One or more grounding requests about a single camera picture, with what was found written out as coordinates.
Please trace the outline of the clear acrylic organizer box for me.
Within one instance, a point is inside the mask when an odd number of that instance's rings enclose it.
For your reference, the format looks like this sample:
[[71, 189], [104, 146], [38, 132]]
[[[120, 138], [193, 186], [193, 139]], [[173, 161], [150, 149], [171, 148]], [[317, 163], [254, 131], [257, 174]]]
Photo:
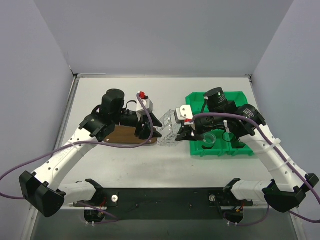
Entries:
[[157, 144], [162, 147], [176, 147], [178, 145], [176, 137], [178, 136], [180, 125], [176, 123], [175, 111], [170, 109], [159, 121], [162, 127], [158, 127], [157, 130], [162, 137], [157, 139]]

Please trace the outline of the clear plastic cup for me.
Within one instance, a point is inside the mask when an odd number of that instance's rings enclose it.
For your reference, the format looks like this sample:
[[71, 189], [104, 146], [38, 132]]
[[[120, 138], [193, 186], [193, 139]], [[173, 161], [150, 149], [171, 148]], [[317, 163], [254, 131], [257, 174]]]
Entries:
[[206, 133], [203, 135], [202, 148], [205, 150], [210, 150], [214, 147], [217, 137], [213, 133]]

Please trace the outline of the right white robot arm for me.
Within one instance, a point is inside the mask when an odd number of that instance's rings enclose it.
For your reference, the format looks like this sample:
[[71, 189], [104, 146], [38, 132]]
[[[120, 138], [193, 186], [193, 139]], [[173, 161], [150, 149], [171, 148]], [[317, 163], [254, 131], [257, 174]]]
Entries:
[[205, 133], [225, 131], [248, 146], [272, 176], [269, 181], [233, 179], [225, 187], [231, 195], [238, 201], [266, 202], [280, 213], [298, 207], [319, 178], [291, 159], [261, 113], [251, 104], [238, 105], [228, 99], [220, 87], [205, 92], [202, 102], [198, 114], [193, 114], [191, 105], [175, 109], [175, 121], [181, 125], [175, 140], [202, 141]]

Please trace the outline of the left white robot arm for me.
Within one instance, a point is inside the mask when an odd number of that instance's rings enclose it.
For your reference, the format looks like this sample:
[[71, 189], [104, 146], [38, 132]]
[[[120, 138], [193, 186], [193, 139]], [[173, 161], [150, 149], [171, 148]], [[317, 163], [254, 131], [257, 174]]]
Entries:
[[44, 217], [56, 214], [64, 204], [86, 201], [92, 206], [101, 203], [102, 186], [92, 179], [62, 185], [62, 181], [76, 164], [105, 139], [116, 126], [134, 127], [134, 135], [145, 145], [162, 135], [154, 127], [161, 122], [153, 114], [153, 103], [144, 92], [136, 95], [136, 110], [128, 110], [125, 94], [120, 89], [109, 89], [101, 104], [84, 118], [68, 142], [57, 153], [33, 172], [19, 177], [22, 195]]

